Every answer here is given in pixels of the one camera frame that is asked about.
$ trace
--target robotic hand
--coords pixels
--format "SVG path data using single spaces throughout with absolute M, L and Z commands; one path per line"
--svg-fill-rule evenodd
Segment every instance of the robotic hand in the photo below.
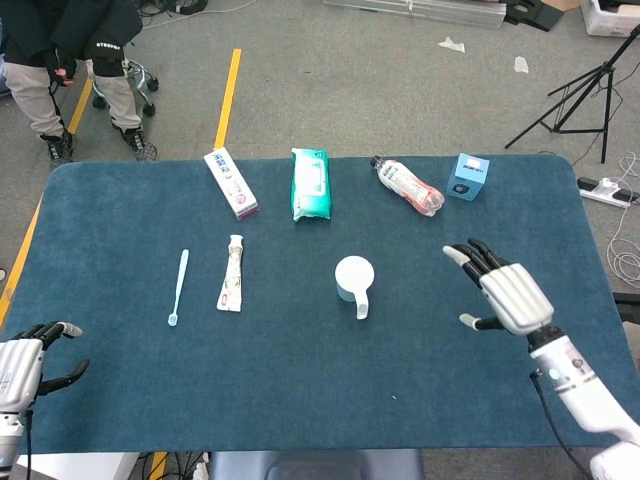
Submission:
M 89 366 L 83 360 L 65 377 L 42 380 L 42 362 L 49 346 L 64 335 L 75 338 L 82 330 L 71 323 L 35 325 L 0 343 L 0 479 L 8 479 L 20 449 L 26 419 L 27 432 L 31 429 L 30 407 L 37 396 L 44 396 L 68 387 L 78 380 Z
M 578 425 L 588 432 L 609 432 L 621 441 L 591 460 L 595 480 L 632 480 L 640 472 L 640 426 L 624 411 L 587 361 L 558 328 L 551 326 L 553 306 L 519 263 L 496 256 L 483 242 L 445 246 L 443 252 L 482 290 L 496 316 L 467 313 L 460 321 L 474 330 L 506 329 L 526 336 L 538 373 L 549 378 Z

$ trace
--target cup handle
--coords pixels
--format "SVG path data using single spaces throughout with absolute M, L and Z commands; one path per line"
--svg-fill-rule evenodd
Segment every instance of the cup handle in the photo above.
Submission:
M 356 297 L 356 318 L 364 320 L 369 314 L 369 298 L 366 290 L 354 292 Z

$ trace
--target black shoe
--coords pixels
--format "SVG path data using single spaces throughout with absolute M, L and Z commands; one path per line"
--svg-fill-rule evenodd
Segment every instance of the black shoe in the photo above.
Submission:
M 47 142 L 49 149 L 49 167 L 51 171 L 65 163 L 73 162 L 73 137 L 65 129 L 61 137 L 54 135 L 40 135 L 40 138 Z
M 142 127 L 129 128 L 124 132 L 119 127 L 114 127 L 120 131 L 122 139 L 127 142 L 137 161 L 153 162 L 158 158 L 158 150 L 153 143 L 144 138 Z

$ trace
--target tripod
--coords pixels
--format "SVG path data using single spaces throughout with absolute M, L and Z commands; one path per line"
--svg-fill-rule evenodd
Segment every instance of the tripod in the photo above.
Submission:
M 611 111 L 611 92 L 613 91 L 613 72 L 615 68 L 613 67 L 614 63 L 622 56 L 624 51 L 629 48 L 629 45 L 635 40 L 635 38 L 640 35 L 640 25 L 637 25 L 632 32 L 629 34 L 629 37 L 625 40 L 625 42 L 618 48 L 616 53 L 613 56 L 600 65 L 599 67 L 594 68 L 593 70 L 589 70 L 587 73 L 580 75 L 578 78 L 571 80 L 569 83 L 565 83 L 559 88 L 556 88 L 552 92 L 549 92 L 548 96 L 553 95 L 554 93 L 559 92 L 560 90 L 564 90 L 562 94 L 562 99 L 556 103 L 553 107 L 547 110 L 540 118 L 538 118 L 535 122 L 529 125 L 524 131 L 518 134 L 513 140 L 507 143 L 504 148 L 509 148 L 511 145 L 520 140 L 523 136 L 525 136 L 533 127 L 540 124 L 544 128 L 546 128 L 549 132 L 560 133 L 560 134 L 570 134 L 570 133 L 602 133 L 602 156 L 600 157 L 600 163 L 604 163 L 607 155 L 607 138 L 609 136 L 609 112 Z M 578 109 L 580 104 L 584 101 L 585 98 L 591 93 L 591 91 L 600 85 L 600 81 L 607 77 L 607 99 L 604 107 L 604 125 L 602 128 L 585 128 L 580 130 L 565 130 L 562 126 L 566 123 L 571 115 Z M 569 87 L 572 85 L 582 81 L 580 85 L 578 85 L 574 90 L 569 91 Z M 571 97 L 576 95 L 578 92 L 582 90 L 582 93 L 578 97 L 578 99 L 569 107 L 567 113 L 564 113 L 565 103 L 569 101 Z M 553 126 L 549 126 L 545 123 L 545 119 L 551 115 L 553 112 L 558 110 L 556 114 L 556 120 Z

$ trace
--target white mug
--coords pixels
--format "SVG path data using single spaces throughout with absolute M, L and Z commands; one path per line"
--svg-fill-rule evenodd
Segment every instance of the white mug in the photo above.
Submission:
M 338 295 L 346 302 L 356 303 L 356 318 L 363 320 L 369 314 L 367 288 L 373 283 L 373 266 L 366 258 L 345 257 L 336 266 Z

